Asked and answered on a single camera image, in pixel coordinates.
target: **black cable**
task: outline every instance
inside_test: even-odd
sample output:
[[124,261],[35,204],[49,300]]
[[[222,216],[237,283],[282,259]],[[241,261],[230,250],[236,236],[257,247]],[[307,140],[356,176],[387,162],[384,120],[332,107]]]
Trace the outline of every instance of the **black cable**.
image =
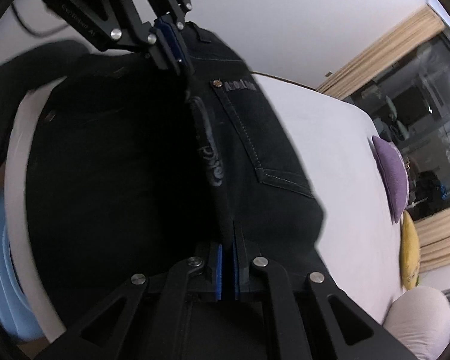
[[68,24],[63,24],[61,26],[58,26],[57,28],[53,28],[49,31],[44,32],[37,32],[33,28],[30,28],[25,21],[23,21],[22,17],[20,16],[20,13],[18,13],[17,7],[15,6],[15,3],[12,2],[11,4],[13,16],[15,16],[15,20],[17,20],[17,23],[20,25],[20,27],[23,28],[23,30],[28,33],[29,35],[33,36],[34,38],[47,38],[49,36],[55,35],[56,33],[65,30],[65,28],[68,27]]

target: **purple pillow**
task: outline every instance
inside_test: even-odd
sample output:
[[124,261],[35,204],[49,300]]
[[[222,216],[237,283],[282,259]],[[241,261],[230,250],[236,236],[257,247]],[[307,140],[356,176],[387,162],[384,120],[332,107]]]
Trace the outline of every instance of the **purple pillow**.
[[382,138],[373,136],[373,144],[377,152],[377,164],[382,175],[391,217],[398,223],[408,203],[408,174],[397,147]]

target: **white cushion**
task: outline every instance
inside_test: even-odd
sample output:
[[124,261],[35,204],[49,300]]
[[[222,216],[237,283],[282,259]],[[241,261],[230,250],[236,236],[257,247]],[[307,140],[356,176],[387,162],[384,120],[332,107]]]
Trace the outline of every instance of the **white cushion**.
[[450,342],[450,303],[435,288],[415,287],[393,302],[383,327],[420,360],[436,360]]

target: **yellow pillow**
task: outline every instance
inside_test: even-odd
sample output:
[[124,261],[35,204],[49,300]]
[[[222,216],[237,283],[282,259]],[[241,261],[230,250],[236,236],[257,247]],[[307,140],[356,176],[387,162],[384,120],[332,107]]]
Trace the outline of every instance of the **yellow pillow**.
[[420,270],[420,241],[410,214],[403,212],[400,272],[407,290],[416,286]]

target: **light blue plastic object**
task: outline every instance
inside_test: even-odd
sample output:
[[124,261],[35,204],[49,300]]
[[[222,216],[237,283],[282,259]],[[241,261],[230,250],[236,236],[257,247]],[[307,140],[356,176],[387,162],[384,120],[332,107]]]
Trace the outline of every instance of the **light blue plastic object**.
[[16,343],[32,341],[44,335],[15,276],[2,192],[0,192],[0,323]]

